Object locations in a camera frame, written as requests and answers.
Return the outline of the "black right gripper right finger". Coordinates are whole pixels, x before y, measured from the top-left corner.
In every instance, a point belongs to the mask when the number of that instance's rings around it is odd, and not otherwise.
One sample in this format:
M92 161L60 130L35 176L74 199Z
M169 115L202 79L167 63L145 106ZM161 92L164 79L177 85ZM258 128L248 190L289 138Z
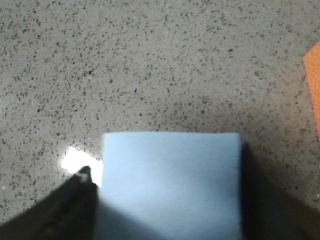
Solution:
M244 240L318 240L320 213L275 186L250 145L241 148L240 210Z

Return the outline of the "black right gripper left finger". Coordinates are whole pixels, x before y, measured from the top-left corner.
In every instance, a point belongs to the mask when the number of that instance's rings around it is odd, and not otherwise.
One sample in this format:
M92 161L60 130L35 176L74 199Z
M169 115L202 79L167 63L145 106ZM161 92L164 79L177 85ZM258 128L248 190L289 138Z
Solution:
M89 166L35 206L0 227L2 240L91 240L94 235L98 187Z

